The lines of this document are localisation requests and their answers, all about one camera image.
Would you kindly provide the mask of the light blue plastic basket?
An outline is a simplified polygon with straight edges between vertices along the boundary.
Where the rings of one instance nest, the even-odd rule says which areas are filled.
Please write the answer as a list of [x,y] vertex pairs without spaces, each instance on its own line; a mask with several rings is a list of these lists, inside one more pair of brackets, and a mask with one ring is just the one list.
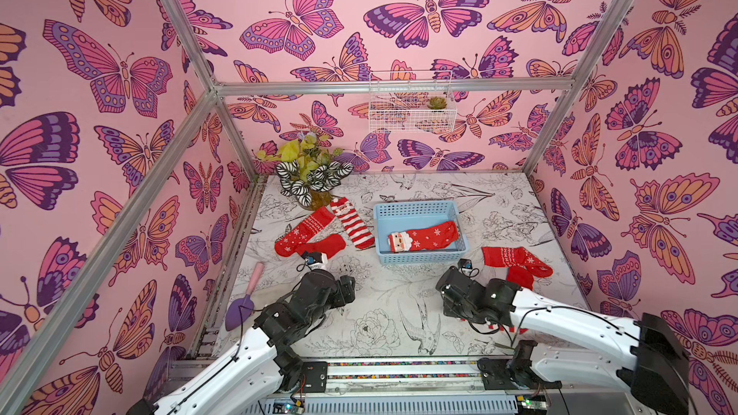
[[455,263],[469,249],[459,209],[449,200],[378,204],[374,222],[376,251],[384,265]]

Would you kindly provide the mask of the red santa snowflake sock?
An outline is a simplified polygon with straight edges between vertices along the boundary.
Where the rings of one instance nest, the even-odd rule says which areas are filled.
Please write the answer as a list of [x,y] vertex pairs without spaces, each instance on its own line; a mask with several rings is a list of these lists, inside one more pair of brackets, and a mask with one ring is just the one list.
[[420,251],[440,251],[459,240],[459,229],[452,221],[426,229],[392,232],[388,236],[390,251],[394,254]]

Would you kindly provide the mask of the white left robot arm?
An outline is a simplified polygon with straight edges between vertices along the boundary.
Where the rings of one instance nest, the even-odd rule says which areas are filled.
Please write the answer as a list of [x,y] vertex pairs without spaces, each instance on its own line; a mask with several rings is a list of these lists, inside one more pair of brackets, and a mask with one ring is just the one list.
[[356,299],[352,276],[307,272],[290,292],[261,309],[238,343],[188,383],[154,403],[142,399],[130,414],[240,414],[298,384],[303,360],[292,346],[332,309]]

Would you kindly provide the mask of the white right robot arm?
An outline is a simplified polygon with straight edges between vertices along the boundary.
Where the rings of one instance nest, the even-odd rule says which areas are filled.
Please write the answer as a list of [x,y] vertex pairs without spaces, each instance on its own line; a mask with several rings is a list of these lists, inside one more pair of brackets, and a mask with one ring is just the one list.
[[435,288],[445,316],[509,332],[509,360],[478,362],[488,389],[560,389],[579,382],[624,391],[660,414],[692,411],[689,357],[660,317],[595,313],[504,279],[480,284],[455,266]]

